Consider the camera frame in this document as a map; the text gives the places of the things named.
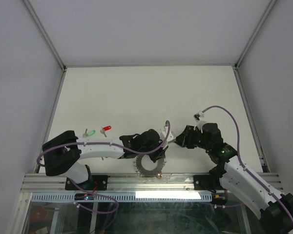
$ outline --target white backdrop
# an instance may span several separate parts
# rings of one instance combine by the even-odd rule
[[[293,194],[293,0],[278,1],[240,72],[265,158]]]
[[[30,0],[66,66],[234,64],[270,0]]]
[[[100,129],[111,125],[108,138],[160,130],[165,120],[173,132],[195,125],[193,114],[211,105],[228,108],[241,131],[241,154],[261,172],[261,165],[230,66],[69,68],[63,84],[49,139],[66,130],[104,139]],[[236,129],[222,110],[210,110],[206,120],[217,122],[225,142],[236,147]],[[171,144],[164,173],[202,173],[215,165],[204,150]],[[132,159],[83,159],[93,173],[133,173]]]
[[[12,220],[25,173],[36,165],[60,76],[22,2],[0,0],[1,234]]]

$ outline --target black base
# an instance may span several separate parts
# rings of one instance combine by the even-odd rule
[[[216,193],[216,190],[224,190],[220,186],[219,179],[211,175],[194,175],[193,176],[194,190],[208,190]]]
[[[107,190],[107,183],[108,183],[108,175],[91,175],[93,183],[87,184],[83,186],[83,189],[92,191],[96,187],[96,183],[98,183],[97,191],[106,191]],[[74,191],[79,190],[73,185],[70,180],[66,179],[65,190],[67,191]]]
[[[293,195],[288,193],[281,195],[280,201],[285,205],[293,217]],[[284,211],[284,209],[276,201],[268,203],[269,207],[261,210],[259,223],[267,234],[287,234],[293,229],[293,224]]]

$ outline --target gear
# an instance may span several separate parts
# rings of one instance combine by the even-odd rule
[[[165,160],[164,158],[161,158],[159,160],[156,161],[157,166],[156,168],[154,168],[153,170],[149,171],[147,169],[145,169],[142,166],[142,158],[144,157],[144,155],[138,155],[136,157],[136,160],[134,161],[134,167],[137,173],[140,174],[141,177],[158,177],[161,178],[162,175],[162,169],[165,166]]]

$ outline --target aluminum frame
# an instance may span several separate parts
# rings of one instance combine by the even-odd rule
[[[175,191],[194,190],[193,175],[208,175],[208,173],[201,174],[179,174],[168,173],[163,174],[161,179],[155,177],[139,177],[137,174],[108,174],[108,187],[104,193],[119,193],[119,192],[133,192],[134,190],[158,190],[170,189]],[[259,173],[259,175],[275,188],[283,191],[280,177],[277,173]],[[33,193],[67,193],[72,191],[65,190],[66,177],[53,176],[49,177],[45,174],[26,174],[16,208],[8,228],[8,234],[22,233],[26,215],[29,209],[29,203]],[[245,224],[245,233],[248,234],[249,224],[246,213],[242,210],[242,218]]]
[[[56,48],[54,47],[49,35],[47,34],[43,24],[41,23],[33,5],[29,0],[21,0],[26,11],[28,12],[29,16],[31,17],[33,23],[35,24],[37,30],[39,31],[41,38],[45,42],[45,45],[48,47],[49,51],[51,52],[52,56],[54,57],[55,61],[58,63],[62,71],[66,69],[65,65],[63,64],[63,61],[57,52]]]
[[[235,79],[236,79],[236,82],[237,82],[237,85],[238,85],[238,88],[239,88],[239,91],[240,91],[240,95],[241,95],[241,99],[242,99],[242,102],[243,102],[243,105],[244,105],[244,109],[245,109],[245,112],[246,112],[246,115],[247,115],[247,118],[248,118],[248,121],[249,121],[249,125],[250,125],[250,128],[251,128],[251,132],[252,132],[252,135],[253,135],[253,139],[254,139],[254,142],[255,142],[255,146],[256,146],[256,149],[257,149],[257,153],[258,153],[260,163],[261,163],[262,166],[267,167],[268,172],[271,172],[271,168],[269,166],[269,163],[268,163],[268,161],[266,160],[266,158],[264,156],[263,147],[262,147],[262,145],[260,143],[258,131],[257,131],[257,128],[256,128],[256,124],[254,122],[252,111],[251,111],[250,102],[249,102],[247,93],[245,91],[243,82],[241,80],[239,70],[237,70],[236,67],[234,67],[234,66],[232,67],[232,69],[233,69]]]
[[[251,49],[252,45],[254,44],[257,36],[259,35],[261,29],[263,28],[265,22],[267,21],[270,13],[272,12],[272,10],[274,9],[274,7],[276,6],[276,3],[278,2],[278,0],[270,0],[267,7],[265,8],[259,22],[257,23],[257,25],[255,26],[248,42],[246,43],[237,63],[236,63],[236,68],[237,70],[239,70],[239,67],[241,66],[243,60],[245,59],[246,55],[248,54],[249,50]]]

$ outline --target enclosure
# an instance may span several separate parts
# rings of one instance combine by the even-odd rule
[[[213,105],[236,118],[243,160],[293,194],[293,0],[1,0],[0,233],[99,233],[105,226],[103,215],[54,197],[80,192],[66,191],[64,176],[46,177],[37,167],[47,141],[66,130],[81,137],[86,129],[96,131],[89,140],[105,139],[100,130],[109,125],[108,138],[161,131],[166,120],[178,136],[195,124],[194,114]],[[205,118],[236,146],[225,112],[210,110]],[[110,176],[103,194],[119,196],[109,231],[172,233],[175,224],[178,233],[185,227],[214,233],[211,223],[229,217],[223,233],[261,232],[243,204],[205,205],[210,191],[190,202],[132,197],[140,189],[193,190],[193,176],[214,167],[204,150],[175,144],[165,161],[159,179],[140,177],[135,159],[81,160],[92,173]],[[39,198],[45,193],[52,197]],[[83,204],[107,210],[112,203]],[[45,214],[39,227],[27,215],[34,211]]]

